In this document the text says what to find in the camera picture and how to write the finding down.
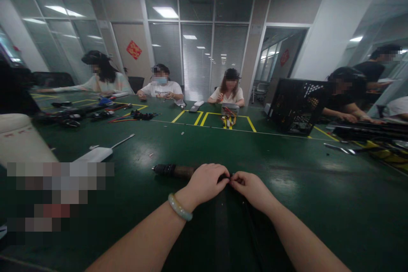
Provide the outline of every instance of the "woman's right hand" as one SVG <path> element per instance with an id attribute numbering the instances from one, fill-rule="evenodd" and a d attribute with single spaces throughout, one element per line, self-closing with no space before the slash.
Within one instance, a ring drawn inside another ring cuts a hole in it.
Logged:
<path id="1" fill-rule="evenodd" d="M 346 113 L 338 113 L 337 117 L 340 118 L 341 120 L 348 121 L 351 123 L 357 123 L 358 118 L 354 115 L 351 114 L 346 114 Z"/>
<path id="2" fill-rule="evenodd" d="M 36 91 L 39 93 L 46 93 L 46 92 L 54 92 L 54 89 L 37 89 Z"/>
<path id="3" fill-rule="evenodd" d="M 218 95 L 218 98 L 217 98 L 217 103 L 220 103 L 223 98 L 224 98 L 224 94 L 223 94 L 223 93 L 220 93 L 220 94 Z"/>
<path id="4" fill-rule="evenodd" d="M 264 214 L 267 214 L 271 205 L 278 203 L 268 187 L 253 173 L 238 171 L 231 177 L 229 184 Z"/>

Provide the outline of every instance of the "glass wall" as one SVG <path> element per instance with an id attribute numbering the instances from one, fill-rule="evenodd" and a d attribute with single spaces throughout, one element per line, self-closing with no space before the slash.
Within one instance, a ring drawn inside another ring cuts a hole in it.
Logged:
<path id="1" fill-rule="evenodd" d="M 145 0 L 155 63 L 206 101 L 224 72 L 241 72 L 253 0 Z"/>
<path id="2" fill-rule="evenodd" d="M 91 70 L 82 63 L 90 50 L 106 52 L 91 0 L 12 0 L 52 72 L 85 83 Z"/>

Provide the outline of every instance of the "dark hair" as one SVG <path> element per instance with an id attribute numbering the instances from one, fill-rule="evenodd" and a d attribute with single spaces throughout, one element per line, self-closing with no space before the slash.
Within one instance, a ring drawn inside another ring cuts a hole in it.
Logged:
<path id="1" fill-rule="evenodd" d="M 381 47 L 378 47 L 371 55 L 370 59 L 371 60 L 376 60 L 379 58 L 381 55 L 385 54 L 397 54 L 398 51 L 401 51 L 402 47 L 400 45 L 396 44 L 389 44 L 389 45 L 383 45 Z"/>
<path id="2" fill-rule="evenodd" d="M 337 79 L 351 83 L 351 89 L 349 90 L 350 94 L 359 96 L 367 89 L 366 76 L 352 67 L 345 66 L 337 68 L 327 77 L 329 82 L 336 82 Z"/>
<path id="3" fill-rule="evenodd" d="M 91 50 L 82 57 L 82 61 L 88 65 L 99 66 L 99 79 L 101 82 L 105 82 L 106 80 L 109 83 L 115 82 L 116 72 L 119 71 L 111 66 L 110 59 L 106 54 L 97 50 Z"/>
<path id="4" fill-rule="evenodd" d="M 222 83 L 221 83 L 221 93 L 224 94 L 227 92 L 228 88 L 227 88 L 227 80 L 239 80 L 239 73 L 236 69 L 234 68 L 229 68 L 225 71 L 224 73 L 224 78 L 222 79 Z M 234 89 L 232 90 L 232 97 L 235 98 L 236 94 L 237 94 L 237 90 L 238 90 L 238 82 L 236 83 Z"/>

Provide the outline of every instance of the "white column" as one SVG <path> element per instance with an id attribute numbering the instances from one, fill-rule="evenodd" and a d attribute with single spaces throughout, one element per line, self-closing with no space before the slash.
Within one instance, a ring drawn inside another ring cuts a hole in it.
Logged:
<path id="1" fill-rule="evenodd" d="M 27 68 L 32 72 L 49 71 L 11 0 L 0 0 L 0 25 L 11 42 L 20 49 Z"/>
<path id="2" fill-rule="evenodd" d="M 322 0 L 292 78 L 324 80 L 336 68 L 372 0 Z"/>

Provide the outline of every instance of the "doorway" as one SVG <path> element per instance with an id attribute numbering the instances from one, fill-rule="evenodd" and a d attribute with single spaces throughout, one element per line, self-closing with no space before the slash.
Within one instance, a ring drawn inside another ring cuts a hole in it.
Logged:
<path id="1" fill-rule="evenodd" d="M 267 27 L 250 97 L 252 106 L 270 103 L 280 78 L 290 77 L 307 28 Z"/>

